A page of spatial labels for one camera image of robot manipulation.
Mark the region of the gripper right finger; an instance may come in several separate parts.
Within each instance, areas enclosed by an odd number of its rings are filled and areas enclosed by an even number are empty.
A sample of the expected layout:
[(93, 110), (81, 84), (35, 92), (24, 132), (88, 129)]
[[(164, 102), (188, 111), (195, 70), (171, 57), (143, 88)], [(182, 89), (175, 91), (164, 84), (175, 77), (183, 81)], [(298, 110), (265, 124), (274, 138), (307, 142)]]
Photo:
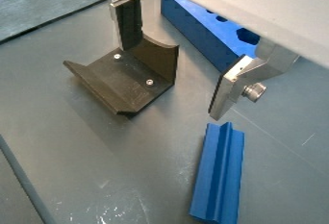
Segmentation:
[(287, 48), (261, 38), (255, 47), (255, 58), (240, 55), (228, 69), (219, 75), (208, 114), (218, 120), (239, 97), (255, 102), (266, 91), (262, 81), (285, 73), (299, 55)]

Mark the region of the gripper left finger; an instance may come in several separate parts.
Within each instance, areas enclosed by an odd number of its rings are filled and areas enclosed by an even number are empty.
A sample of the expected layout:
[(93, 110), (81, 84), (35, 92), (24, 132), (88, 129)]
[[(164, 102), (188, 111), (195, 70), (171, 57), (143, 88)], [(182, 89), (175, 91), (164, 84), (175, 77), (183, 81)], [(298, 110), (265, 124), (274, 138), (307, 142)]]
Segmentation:
[(119, 47), (133, 48), (143, 39), (140, 0), (108, 0), (111, 17), (116, 26)]

